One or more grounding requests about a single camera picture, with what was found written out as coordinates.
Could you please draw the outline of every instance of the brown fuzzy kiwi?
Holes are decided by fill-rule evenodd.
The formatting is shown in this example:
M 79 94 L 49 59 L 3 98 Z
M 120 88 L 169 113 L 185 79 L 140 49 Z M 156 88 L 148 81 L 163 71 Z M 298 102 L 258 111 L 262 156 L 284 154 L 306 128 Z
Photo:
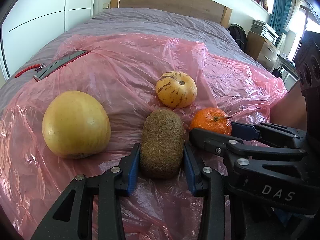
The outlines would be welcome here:
M 173 111 L 158 109 L 143 125 L 140 169 L 151 179 L 170 179 L 180 169 L 184 143 L 182 121 Z

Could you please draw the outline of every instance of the smartphone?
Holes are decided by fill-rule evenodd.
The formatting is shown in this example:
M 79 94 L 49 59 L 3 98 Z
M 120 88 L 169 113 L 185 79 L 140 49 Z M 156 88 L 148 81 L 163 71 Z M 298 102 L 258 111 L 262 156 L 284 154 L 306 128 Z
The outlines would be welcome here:
M 68 53 L 67 55 L 63 56 L 62 58 L 50 63 L 49 65 L 43 67 L 37 74 L 33 76 L 36 81 L 46 78 L 52 72 L 56 71 L 57 69 L 67 65 L 68 63 L 76 60 L 77 58 L 88 54 L 89 52 L 86 50 L 75 50 L 73 52 Z

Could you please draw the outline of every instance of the curtain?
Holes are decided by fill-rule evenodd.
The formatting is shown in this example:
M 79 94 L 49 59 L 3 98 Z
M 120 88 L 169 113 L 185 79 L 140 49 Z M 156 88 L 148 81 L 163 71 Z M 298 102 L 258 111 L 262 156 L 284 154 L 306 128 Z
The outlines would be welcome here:
M 278 48 L 284 46 L 285 34 L 289 31 L 290 21 L 292 16 L 298 11 L 300 3 L 299 0 L 275 0 L 273 4 L 269 25 L 279 35 L 276 41 Z

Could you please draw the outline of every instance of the red strap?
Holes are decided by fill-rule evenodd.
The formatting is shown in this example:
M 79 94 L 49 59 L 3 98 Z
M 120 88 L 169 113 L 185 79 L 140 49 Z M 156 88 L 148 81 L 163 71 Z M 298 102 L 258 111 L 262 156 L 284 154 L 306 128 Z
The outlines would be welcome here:
M 30 67 L 27 67 L 27 68 L 25 68 L 24 70 L 22 70 L 22 71 L 20 71 L 19 73 L 17 73 L 17 74 L 15 75 L 15 78 L 21 76 L 23 73 L 25 73 L 26 71 L 28 71 L 28 70 L 30 70 L 30 69 L 38 68 L 38 67 L 40 67 L 40 66 L 41 66 L 41 64 L 35 64 L 35 65 L 30 66 Z

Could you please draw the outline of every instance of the headboard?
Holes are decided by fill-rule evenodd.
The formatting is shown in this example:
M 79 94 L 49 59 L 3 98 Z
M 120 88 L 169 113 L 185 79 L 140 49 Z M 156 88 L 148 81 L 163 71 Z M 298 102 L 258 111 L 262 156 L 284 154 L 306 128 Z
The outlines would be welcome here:
M 227 28 L 232 9 L 212 0 L 111 0 L 110 8 L 150 8 L 210 20 Z

